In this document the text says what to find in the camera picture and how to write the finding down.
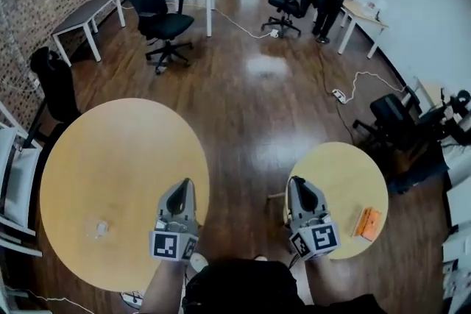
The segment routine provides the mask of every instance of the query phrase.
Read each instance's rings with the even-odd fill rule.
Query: orange box
[[[374,241],[378,235],[380,219],[381,212],[373,207],[365,208],[358,219],[353,237],[361,237],[369,242]]]

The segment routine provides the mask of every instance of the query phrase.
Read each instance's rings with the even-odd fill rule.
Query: baseboard
[[[123,5],[126,1],[127,1],[127,0],[123,0],[123,1],[121,2],[121,5]],[[112,10],[110,13],[108,13],[108,14],[105,16],[105,18],[104,18],[103,20],[101,20],[101,21],[96,25],[97,29],[99,29],[99,27],[100,27],[102,24],[104,24],[105,21],[106,21],[108,18],[110,18],[111,15],[114,15],[114,13],[115,13],[117,10],[118,10],[118,8],[116,8],[116,7],[113,8],[113,10]],[[71,56],[68,58],[68,59],[71,61],[71,64],[72,64],[72,65],[74,64],[73,60],[74,60],[74,58],[75,58],[75,54],[76,54],[78,51],[80,51],[80,50],[84,47],[84,45],[85,45],[86,43],[88,43],[88,42],[87,42],[87,39],[84,39],[84,40],[78,45],[78,47],[74,50],[74,52],[71,54]]]
[[[358,24],[355,25],[355,28],[358,28],[358,30],[361,32],[361,34],[373,45],[375,44],[374,40],[368,36],[368,34],[363,30],[363,28],[361,26],[359,26]],[[399,71],[395,68],[395,66],[392,64],[391,60],[389,60],[389,58],[386,56],[386,54],[383,53],[383,50],[381,50],[379,47],[376,49],[376,52],[375,54],[379,54],[383,59],[384,61],[386,62],[386,64],[389,66],[389,68],[391,69],[391,71],[393,72],[393,74],[397,77],[397,80],[399,80],[400,84],[405,87],[407,85],[406,81],[404,80],[404,78],[401,76],[401,74],[399,73]]]

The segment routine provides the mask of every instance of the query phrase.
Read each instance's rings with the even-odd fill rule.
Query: small round table
[[[381,212],[381,233],[388,214],[388,191],[379,167],[362,150],[346,143],[321,144],[297,162],[290,176],[307,179],[325,195],[340,235],[340,248],[329,254],[330,259],[354,257],[371,246],[352,237],[365,207]]]
[[[52,248],[89,284],[145,290],[160,263],[149,247],[160,196],[186,177],[195,185],[203,225],[208,166],[190,126],[144,99],[94,107],[63,133],[43,172],[40,211]],[[97,224],[107,224],[104,235]]]

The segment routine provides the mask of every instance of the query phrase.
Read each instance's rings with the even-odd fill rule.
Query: wooden floor
[[[216,7],[255,35],[262,34],[260,26],[270,15],[277,15],[267,0],[216,0]],[[314,146],[332,140],[351,143],[336,100],[325,93],[322,71],[327,92],[339,88],[350,93],[355,72],[365,70],[400,84],[379,54],[366,58],[371,43],[358,30],[344,54],[337,54],[343,36],[339,20],[330,32],[332,43],[319,46],[310,33],[313,10],[294,19],[301,38],[288,32],[282,40],[252,38],[216,12],[213,37],[207,38],[205,10],[185,7],[185,13],[196,20],[179,41],[194,43],[194,50],[182,51],[193,65],[171,65],[162,76],[146,65],[147,47],[135,11],[124,11],[125,29],[117,15],[108,18],[96,36],[102,62],[93,60],[87,46],[76,54],[79,108],[140,97],[175,110],[199,137],[210,170],[210,209],[200,251],[210,260],[264,254],[288,263],[291,258],[279,241],[281,204],[267,209],[266,196],[283,190],[295,162]],[[355,100],[340,105],[341,116],[347,125],[355,118],[372,121],[369,103],[390,92],[379,80],[361,77]],[[355,143],[364,138],[353,134]],[[347,284],[350,297],[374,293],[389,313],[440,312],[441,243],[447,235],[442,190],[441,180],[432,179],[404,196],[391,196],[377,241],[363,254],[335,262],[337,278]],[[46,297],[67,297],[95,314],[132,313],[117,293],[95,289],[60,262],[39,217],[37,229],[44,257],[7,252],[11,285]],[[293,272],[301,297],[310,301],[302,264]],[[322,302],[322,297],[315,300]],[[54,314],[83,313],[66,302],[47,306]]]

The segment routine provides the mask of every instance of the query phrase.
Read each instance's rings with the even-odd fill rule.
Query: round wooden table
[[[52,248],[89,284],[145,290],[160,263],[149,253],[160,196],[186,177],[194,182],[203,225],[208,167],[190,126],[144,99],[94,107],[63,133],[43,172],[40,211]],[[97,224],[107,224],[104,235]]]
[[[379,167],[362,150],[346,143],[321,144],[298,161],[290,176],[307,179],[325,195],[341,244],[329,254],[330,259],[354,257],[371,246],[352,238],[365,207],[381,212],[378,235],[381,233],[388,214],[388,191]]]

